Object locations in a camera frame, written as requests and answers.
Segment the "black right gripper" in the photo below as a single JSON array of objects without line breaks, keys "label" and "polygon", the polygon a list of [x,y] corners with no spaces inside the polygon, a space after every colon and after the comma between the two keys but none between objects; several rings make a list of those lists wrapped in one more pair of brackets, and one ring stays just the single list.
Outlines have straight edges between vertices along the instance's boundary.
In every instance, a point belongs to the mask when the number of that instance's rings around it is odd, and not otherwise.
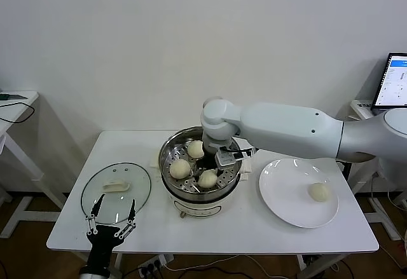
[{"label": "black right gripper", "polygon": [[203,147],[203,156],[195,160],[193,175],[200,175],[206,170],[215,170],[217,175],[216,184],[223,184],[223,170],[218,169],[214,154],[206,151]]}]

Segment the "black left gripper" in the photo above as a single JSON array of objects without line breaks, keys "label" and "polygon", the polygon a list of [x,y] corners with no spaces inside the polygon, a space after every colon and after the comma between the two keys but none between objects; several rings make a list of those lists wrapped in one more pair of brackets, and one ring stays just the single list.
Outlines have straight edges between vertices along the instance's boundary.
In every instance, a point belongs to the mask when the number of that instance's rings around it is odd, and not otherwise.
[{"label": "black left gripper", "polygon": [[123,240],[120,238],[126,238],[136,227],[135,199],[132,200],[132,205],[127,217],[127,224],[124,228],[120,229],[116,226],[96,225],[95,220],[99,214],[104,197],[105,194],[102,193],[99,199],[93,204],[90,214],[85,216],[85,220],[88,224],[86,237],[92,244],[86,263],[88,266],[108,267],[113,249],[123,243]]}]

